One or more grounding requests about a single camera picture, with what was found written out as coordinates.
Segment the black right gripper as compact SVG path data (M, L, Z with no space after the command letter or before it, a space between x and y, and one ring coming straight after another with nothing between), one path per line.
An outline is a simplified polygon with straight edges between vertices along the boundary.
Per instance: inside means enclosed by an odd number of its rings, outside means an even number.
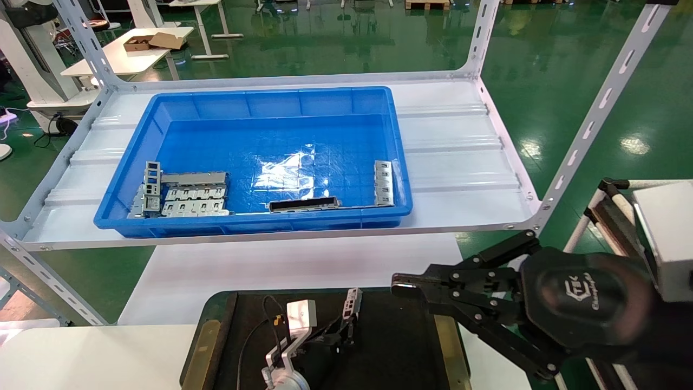
M519 271L509 266L527 255ZM427 303L432 314L455 319L525 373L550 381L566 361L563 350L541 349L472 305L488 304L494 293L514 300L521 285L530 323L573 351L630 346L646 332L657 304L650 276L636 260L541 249L530 230L458 264L431 264L420 275L396 272L391 293Z

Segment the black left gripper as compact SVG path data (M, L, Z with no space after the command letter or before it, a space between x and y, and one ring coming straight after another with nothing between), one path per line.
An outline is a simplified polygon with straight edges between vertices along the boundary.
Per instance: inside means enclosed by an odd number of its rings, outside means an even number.
M299 348L299 373L310 387L321 387L339 359L340 348L353 348L355 343L347 320L332 321Z

